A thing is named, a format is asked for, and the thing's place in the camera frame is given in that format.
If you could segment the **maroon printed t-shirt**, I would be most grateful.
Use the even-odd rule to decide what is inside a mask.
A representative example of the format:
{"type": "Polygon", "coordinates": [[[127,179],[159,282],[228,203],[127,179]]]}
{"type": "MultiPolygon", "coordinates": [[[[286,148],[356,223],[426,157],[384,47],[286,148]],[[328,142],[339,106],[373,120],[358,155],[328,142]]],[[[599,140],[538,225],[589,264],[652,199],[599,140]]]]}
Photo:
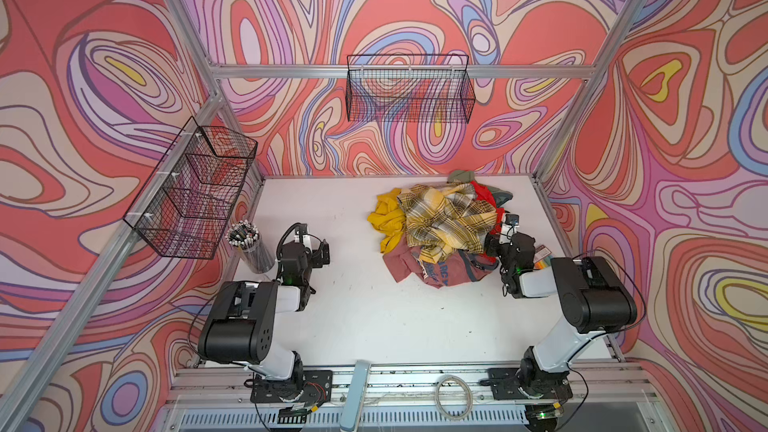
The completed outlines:
{"type": "Polygon", "coordinates": [[[496,259],[463,250],[437,263],[422,260],[420,253],[420,247],[408,247],[402,242],[385,253],[383,261],[397,283],[414,276],[436,289],[479,282],[498,267],[496,259]]]}

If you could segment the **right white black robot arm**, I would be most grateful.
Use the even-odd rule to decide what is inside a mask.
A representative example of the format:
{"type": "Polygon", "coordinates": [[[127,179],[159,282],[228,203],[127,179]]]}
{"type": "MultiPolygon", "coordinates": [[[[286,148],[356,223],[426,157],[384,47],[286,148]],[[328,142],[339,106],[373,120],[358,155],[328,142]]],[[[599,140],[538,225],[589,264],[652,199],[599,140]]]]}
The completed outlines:
{"type": "Polygon", "coordinates": [[[528,347],[518,367],[489,369],[484,385],[496,400],[568,400],[571,362],[592,341],[632,325],[637,305],[602,257],[555,257],[537,269],[536,240],[518,225],[519,217],[506,213],[499,234],[487,240],[487,251],[500,264],[502,293],[515,299],[556,297],[561,316],[528,347]]]}

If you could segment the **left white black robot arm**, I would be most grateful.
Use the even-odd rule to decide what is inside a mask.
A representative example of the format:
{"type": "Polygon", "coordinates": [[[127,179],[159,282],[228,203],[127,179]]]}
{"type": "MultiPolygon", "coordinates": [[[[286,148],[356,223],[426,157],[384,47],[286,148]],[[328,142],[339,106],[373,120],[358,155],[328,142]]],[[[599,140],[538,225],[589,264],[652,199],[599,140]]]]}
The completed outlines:
{"type": "Polygon", "coordinates": [[[200,333],[197,351],[206,360],[241,366],[275,383],[304,382],[300,354],[274,341],[278,315],[306,309],[316,293],[314,270],[330,263],[330,246],[302,222],[292,224],[276,247],[273,280],[222,285],[200,333]]]}

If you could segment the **dark green cloth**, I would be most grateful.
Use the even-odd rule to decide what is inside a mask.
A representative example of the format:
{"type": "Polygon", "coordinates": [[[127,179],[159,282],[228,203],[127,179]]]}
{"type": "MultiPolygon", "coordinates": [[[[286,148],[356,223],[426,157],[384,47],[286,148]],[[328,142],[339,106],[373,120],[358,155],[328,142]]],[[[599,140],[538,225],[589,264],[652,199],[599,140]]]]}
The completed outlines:
{"type": "Polygon", "coordinates": [[[514,194],[512,192],[502,189],[491,188],[490,192],[497,208],[502,208],[507,202],[514,198],[514,194]]]}

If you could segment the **bright red cloth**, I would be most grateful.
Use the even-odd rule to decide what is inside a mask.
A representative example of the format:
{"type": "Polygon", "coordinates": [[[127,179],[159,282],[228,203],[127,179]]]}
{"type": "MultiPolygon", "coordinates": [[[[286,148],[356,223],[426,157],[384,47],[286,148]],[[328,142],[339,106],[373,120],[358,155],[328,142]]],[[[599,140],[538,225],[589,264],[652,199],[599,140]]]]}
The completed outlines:
{"type": "Polygon", "coordinates": [[[476,181],[470,181],[470,184],[474,189],[475,199],[467,209],[469,215],[462,220],[477,235],[480,233],[499,235],[506,211],[496,203],[493,194],[486,186],[476,181]],[[494,226],[491,226],[491,209],[495,211],[494,226]]]}

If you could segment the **olive grey cloth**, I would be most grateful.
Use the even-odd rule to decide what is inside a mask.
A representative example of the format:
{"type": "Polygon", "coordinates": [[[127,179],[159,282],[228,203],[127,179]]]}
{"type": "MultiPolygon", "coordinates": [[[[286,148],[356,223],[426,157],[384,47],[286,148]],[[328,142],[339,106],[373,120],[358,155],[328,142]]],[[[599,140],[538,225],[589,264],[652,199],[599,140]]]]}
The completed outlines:
{"type": "Polygon", "coordinates": [[[475,180],[475,172],[469,170],[455,170],[448,175],[447,182],[449,184],[454,183],[470,183],[475,180]]]}

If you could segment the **mustard yellow cloth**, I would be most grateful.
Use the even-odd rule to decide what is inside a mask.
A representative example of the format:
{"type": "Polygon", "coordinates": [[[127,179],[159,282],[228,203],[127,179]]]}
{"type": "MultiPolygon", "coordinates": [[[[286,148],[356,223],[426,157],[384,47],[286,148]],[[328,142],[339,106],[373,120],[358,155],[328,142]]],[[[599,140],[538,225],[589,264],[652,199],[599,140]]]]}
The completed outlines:
{"type": "Polygon", "coordinates": [[[378,195],[374,211],[367,217],[374,230],[383,235],[379,243],[382,254],[392,252],[405,240],[406,216],[399,202],[401,192],[400,188],[393,188],[378,195]]]}

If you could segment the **colourful striped booklet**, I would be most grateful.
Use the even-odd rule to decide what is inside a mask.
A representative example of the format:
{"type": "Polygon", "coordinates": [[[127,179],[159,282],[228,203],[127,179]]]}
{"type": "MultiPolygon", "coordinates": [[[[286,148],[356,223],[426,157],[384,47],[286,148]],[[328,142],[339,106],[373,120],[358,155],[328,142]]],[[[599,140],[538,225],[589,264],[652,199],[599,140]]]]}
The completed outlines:
{"type": "Polygon", "coordinates": [[[549,267],[551,265],[551,258],[552,252],[547,246],[537,245],[533,257],[533,268],[541,270],[549,267]]]}

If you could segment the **clear cup of pens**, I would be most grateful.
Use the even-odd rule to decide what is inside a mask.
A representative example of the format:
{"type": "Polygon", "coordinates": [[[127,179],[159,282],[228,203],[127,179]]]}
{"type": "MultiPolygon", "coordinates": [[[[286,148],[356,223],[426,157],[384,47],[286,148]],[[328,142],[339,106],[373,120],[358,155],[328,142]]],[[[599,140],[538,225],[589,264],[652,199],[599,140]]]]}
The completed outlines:
{"type": "Polygon", "coordinates": [[[258,228],[250,221],[231,223],[226,239],[253,273],[266,274],[275,265],[273,253],[267,248],[258,228]]]}

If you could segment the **yellow plaid flannel shirt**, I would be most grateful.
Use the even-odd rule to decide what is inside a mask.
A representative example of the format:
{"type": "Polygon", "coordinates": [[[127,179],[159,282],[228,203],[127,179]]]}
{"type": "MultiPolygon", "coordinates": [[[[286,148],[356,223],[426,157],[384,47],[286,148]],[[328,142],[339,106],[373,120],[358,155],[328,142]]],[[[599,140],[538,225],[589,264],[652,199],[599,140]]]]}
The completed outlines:
{"type": "Polygon", "coordinates": [[[480,254],[497,223],[496,208],[477,198],[470,183],[436,188],[417,184],[397,197],[405,215],[408,246],[419,249],[419,260],[444,262],[457,251],[480,254]]]}

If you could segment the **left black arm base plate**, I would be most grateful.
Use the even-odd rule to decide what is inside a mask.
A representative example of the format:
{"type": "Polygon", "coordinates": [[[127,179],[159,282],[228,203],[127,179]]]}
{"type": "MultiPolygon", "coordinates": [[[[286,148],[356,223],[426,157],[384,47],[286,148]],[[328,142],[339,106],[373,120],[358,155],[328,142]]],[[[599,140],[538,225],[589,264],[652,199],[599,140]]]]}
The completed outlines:
{"type": "Polygon", "coordinates": [[[255,404],[322,405],[332,398],[333,372],[328,369],[295,372],[287,380],[253,375],[244,381],[255,404]]]}

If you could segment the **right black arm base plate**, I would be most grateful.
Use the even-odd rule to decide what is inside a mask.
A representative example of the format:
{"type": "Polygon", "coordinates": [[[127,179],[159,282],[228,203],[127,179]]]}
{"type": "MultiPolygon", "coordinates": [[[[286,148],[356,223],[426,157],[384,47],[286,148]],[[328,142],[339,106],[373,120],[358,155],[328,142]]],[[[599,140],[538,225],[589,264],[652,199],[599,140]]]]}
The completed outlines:
{"type": "Polygon", "coordinates": [[[491,388],[495,400],[568,401],[573,397],[567,373],[519,368],[490,368],[479,384],[491,388]]]}

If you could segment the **aluminium front rail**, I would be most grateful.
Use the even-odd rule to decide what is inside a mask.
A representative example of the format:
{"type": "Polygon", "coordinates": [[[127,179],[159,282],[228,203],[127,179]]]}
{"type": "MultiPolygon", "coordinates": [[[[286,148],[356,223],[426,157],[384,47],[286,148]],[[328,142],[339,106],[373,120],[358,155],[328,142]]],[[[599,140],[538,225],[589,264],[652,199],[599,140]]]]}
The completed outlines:
{"type": "MultiPolygon", "coordinates": [[[[463,380],[472,391],[475,405],[495,401],[492,389],[481,382],[490,368],[501,363],[472,364],[379,364],[370,367],[365,392],[368,405],[431,405],[437,383],[445,376],[463,380]]],[[[172,380],[168,405],[233,408],[249,402],[244,382],[250,375],[237,367],[184,369],[172,380]]],[[[629,362],[578,362],[569,374],[570,401],[587,403],[658,402],[661,395],[642,366],[629,362]]]]}

